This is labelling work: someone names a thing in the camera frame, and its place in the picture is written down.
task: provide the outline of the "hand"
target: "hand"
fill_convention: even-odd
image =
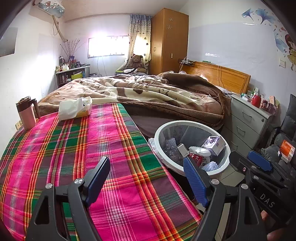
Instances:
[[[268,213],[263,210],[261,212],[261,217],[264,222],[268,217]],[[285,232],[285,228],[272,231],[271,233],[267,234],[267,241],[278,241],[284,232]]]

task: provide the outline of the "white trash can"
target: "white trash can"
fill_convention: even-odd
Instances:
[[[156,146],[157,157],[164,165],[172,169],[174,172],[185,176],[184,169],[179,164],[171,160],[163,151],[165,146],[165,140],[175,138],[177,145],[183,143],[187,149],[191,146],[202,146],[205,140],[209,136],[221,136],[218,132],[212,128],[203,124],[187,121],[187,120],[176,120],[168,122],[157,129],[154,142]],[[226,140],[226,148],[217,156],[213,157],[213,161],[218,164],[218,169],[207,172],[211,178],[220,179],[222,172],[229,165],[230,148]]]

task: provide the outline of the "drawer handle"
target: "drawer handle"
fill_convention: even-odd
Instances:
[[[236,146],[237,148],[239,147],[238,145],[235,145],[232,141],[231,141],[231,143],[232,143],[234,146]]]
[[[252,119],[251,115],[248,115],[246,112],[242,111],[243,114],[247,115],[248,117],[250,117]]]
[[[238,126],[237,126],[237,128],[240,129]],[[246,131],[244,131],[244,130],[242,130],[242,129],[240,129],[240,130],[241,130],[243,133],[246,133]]]

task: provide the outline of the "drawer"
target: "drawer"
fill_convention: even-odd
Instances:
[[[259,135],[261,135],[267,123],[267,119],[262,115],[234,98],[231,100],[231,113]]]
[[[221,131],[221,136],[227,141],[231,151],[237,151],[243,156],[247,157],[251,148],[244,143],[239,137],[233,134],[227,127],[223,127]]]
[[[236,118],[234,115],[229,116],[225,120],[225,126],[236,136],[238,136],[244,143],[246,143],[250,148],[255,147],[260,137],[253,129],[251,129],[248,125]]]

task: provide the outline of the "wardrobe door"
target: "wardrobe door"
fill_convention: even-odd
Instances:
[[[165,9],[162,72],[179,72],[178,59],[187,56],[189,16]]]
[[[162,72],[163,21],[164,9],[151,19],[151,61],[149,62],[149,74],[158,75]]]

